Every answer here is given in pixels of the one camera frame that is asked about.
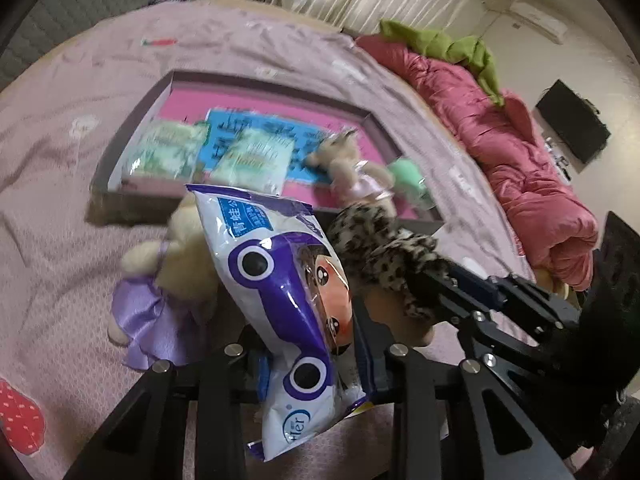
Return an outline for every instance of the purple dress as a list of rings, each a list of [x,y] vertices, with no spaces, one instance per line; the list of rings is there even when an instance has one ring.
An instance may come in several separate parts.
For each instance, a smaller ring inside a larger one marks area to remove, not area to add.
[[[158,268],[167,245],[160,246]],[[193,363],[206,352],[206,323],[198,315],[201,304],[156,287],[156,273],[123,278],[113,291],[111,313],[130,338],[123,364],[136,370],[147,370],[158,359],[176,366]]]

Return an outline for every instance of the green plush toy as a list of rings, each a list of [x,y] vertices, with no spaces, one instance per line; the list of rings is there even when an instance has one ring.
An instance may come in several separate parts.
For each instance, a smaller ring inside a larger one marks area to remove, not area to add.
[[[410,203],[420,209],[429,210],[435,206],[429,190],[424,185],[420,168],[409,158],[401,157],[386,167],[396,182],[394,191],[403,195]]]

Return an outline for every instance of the black monitor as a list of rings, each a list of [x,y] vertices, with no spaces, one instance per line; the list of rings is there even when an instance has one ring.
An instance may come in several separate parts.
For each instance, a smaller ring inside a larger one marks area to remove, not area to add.
[[[545,121],[581,162],[587,164],[610,136],[591,106],[557,80],[536,105]]]

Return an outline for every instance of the box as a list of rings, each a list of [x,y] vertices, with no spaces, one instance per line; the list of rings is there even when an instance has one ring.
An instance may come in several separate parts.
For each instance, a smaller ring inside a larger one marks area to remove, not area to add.
[[[165,223],[186,192],[184,183],[148,179],[145,185],[123,184],[122,170],[128,154],[154,118],[194,123],[204,120],[210,108],[254,110],[329,130],[354,127],[370,160],[378,158],[377,162],[388,164],[402,156],[384,126],[368,110],[265,80],[173,70],[142,98],[105,149],[90,186],[88,220],[99,224]],[[311,203],[323,228],[339,212],[337,205],[328,204],[327,189],[310,191],[287,183],[283,195]],[[398,223],[414,232],[433,234],[443,224],[436,207],[418,212],[401,201],[397,206]]]

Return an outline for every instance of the stuffed animal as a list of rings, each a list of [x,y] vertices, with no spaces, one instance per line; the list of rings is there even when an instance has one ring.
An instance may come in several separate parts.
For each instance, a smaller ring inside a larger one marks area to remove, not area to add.
[[[306,156],[305,163],[329,174],[341,206],[376,203],[389,217],[396,216],[391,191],[394,177],[384,166],[360,158],[355,130],[327,137]]]
[[[120,265],[108,335],[129,346],[126,364],[146,369],[155,359],[180,365],[201,357],[219,279],[193,193],[172,214],[166,240],[142,242]]]

